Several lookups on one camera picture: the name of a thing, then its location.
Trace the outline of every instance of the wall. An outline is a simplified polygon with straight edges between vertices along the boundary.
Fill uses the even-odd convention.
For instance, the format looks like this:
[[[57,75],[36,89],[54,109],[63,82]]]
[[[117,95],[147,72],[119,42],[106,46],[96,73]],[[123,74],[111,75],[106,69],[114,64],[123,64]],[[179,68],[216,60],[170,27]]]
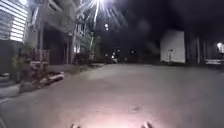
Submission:
[[[12,58],[20,46],[21,42],[0,40],[0,73],[13,73]]]
[[[184,32],[168,31],[161,40],[161,61],[185,63]]]

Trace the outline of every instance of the utility pole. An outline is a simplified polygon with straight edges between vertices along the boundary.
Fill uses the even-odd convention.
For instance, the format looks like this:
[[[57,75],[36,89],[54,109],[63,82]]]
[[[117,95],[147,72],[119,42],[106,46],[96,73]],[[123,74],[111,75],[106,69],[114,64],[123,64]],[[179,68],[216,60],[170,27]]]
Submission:
[[[48,0],[42,0],[41,6],[40,6],[40,24],[38,26],[38,33],[39,33],[39,54],[40,54],[40,68],[43,70],[43,36],[44,36],[44,12],[47,7]]]

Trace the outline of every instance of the sky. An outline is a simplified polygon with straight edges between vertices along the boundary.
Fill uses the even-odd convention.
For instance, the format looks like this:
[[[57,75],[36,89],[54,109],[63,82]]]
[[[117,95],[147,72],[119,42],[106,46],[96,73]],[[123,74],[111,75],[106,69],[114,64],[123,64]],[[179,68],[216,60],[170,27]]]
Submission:
[[[104,49],[141,49],[148,43],[159,43],[168,29],[189,31],[213,41],[224,35],[224,0],[114,0],[112,5],[127,26],[117,27],[99,15]],[[105,31],[105,23],[109,23],[109,31]]]

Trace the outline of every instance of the street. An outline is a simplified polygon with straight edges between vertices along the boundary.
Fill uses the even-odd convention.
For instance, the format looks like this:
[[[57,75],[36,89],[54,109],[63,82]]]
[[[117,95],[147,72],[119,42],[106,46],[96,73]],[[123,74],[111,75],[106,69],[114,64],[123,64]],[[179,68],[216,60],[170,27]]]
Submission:
[[[8,128],[224,127],[224,73],[107,65],[1,103]]]

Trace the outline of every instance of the window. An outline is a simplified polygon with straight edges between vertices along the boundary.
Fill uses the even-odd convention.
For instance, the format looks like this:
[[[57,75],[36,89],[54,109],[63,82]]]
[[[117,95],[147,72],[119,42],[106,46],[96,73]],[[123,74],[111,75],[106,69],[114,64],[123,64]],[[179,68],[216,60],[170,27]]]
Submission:
[[[0,1],[0,38],[23,42],[28,11],[11,0]]]

